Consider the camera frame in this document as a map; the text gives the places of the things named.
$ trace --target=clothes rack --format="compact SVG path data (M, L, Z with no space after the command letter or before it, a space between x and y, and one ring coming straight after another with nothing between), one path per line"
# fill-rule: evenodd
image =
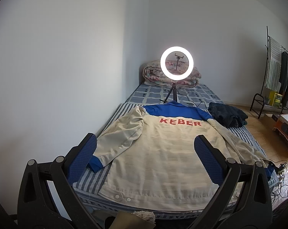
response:
M262 115L262 112L265 111L265 112L273 112L273 113L277 113L277 114L283 114L283 111L288 111L288 107L287 106L283 106L282 104L280 104L280 107L274 107L274 106L270 106L268 104L265 103L265 99L264 97L262 96L262 93L263 93L263 88L264 88L264 85L265 85L265 80L266 80L266 72L267 72L267 65L268 65L268 46L269 46L269 39L270 39L270 36L268 34L268 26L266 26L267 28L267 45L266 48L267 48L267 58L266 58L266 66L265 66L265 74L264 74L264 81L263 81L263 84L262 84L262 89L261 89L261 92L260 93L256 93L253 97L253 100L252 100L252 104L251 104L251 107L250 107L250 111L253 110L257 115L258 115L258 119L261 117ZM286 50L283 46L281 46L281 48L288 53L288 50ZM262 100L259 100L257 99L256 97L259 96L262 98ZM260 104L261 106L261 109L260 110L257 110L257 109L253 109L253 104L254 102L257 102L258 104Z

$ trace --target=blue cuff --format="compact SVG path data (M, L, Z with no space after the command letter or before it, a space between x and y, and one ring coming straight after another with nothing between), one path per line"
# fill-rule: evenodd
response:
M270 180L273 171L274 171L273 163L269 162L267 168L265 168L265 172L266 172L266 176L267 176L268 181Z
M93 170L94 172L99 171L100 169L104 168L104 166L102 165L101 161L99 160L98 157L96 156L92 156L88 166L91 170Z

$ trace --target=folded comforter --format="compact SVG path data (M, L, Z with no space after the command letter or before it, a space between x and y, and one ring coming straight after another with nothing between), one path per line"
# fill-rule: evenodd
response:
M186 62L175 60L166 60L166 68L168 71L174 75L181 75L186 72L189 64ZM155 60L148 63L143 70L143 77L145 78L146 85L157 85L157 86L171 86L173 80L169 79L163 73L160 65L160 60ZM194 67L191 74L183 79L176 81L177 87L180 89L188 89L195 87L199 82L198 79L201 78L201 74L198 72L197 68Z

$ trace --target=dark folded clothing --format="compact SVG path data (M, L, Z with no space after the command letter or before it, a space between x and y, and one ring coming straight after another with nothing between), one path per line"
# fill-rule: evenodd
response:
M222 103L211 102L208 111L212 117L225 127L242 127L248 118L242 110Z

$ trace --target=bed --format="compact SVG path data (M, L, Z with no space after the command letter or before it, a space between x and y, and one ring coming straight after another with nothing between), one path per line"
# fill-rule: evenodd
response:
M160 100L165 99L169 91L168 87L150 86L142 84L134 93L123 103L115 112L114 116L109 121L105 129L117 118L128 113L132 108L136 106L161 104ZM223 103L221 99L206 85L199 84L192 89L178 89L178 102L186 106L197 106L205 111L210 102ZM173 100L172 94L169 96L168 101ZM236 136L252 145L254 148L266 155L254 137L246 129L246 127L232 127L229 128ZM73 188L86 208L92 212L93 210L106 210L108 212L116 213L120 210L126 212L141 211L142 209L121 205L112 201L109 201L100 195L98 195L107 174L110 170L111 163L102 168L98 172L94 173L89 168L84 170L82 177L78 182L73 184ZM278 178L275 172L273 172L269 181L269 187L272 189L274 185L278 183ZM184 211L184 212L164 212L164 211L152 211L158 219L184 219L197 217L202 210Z

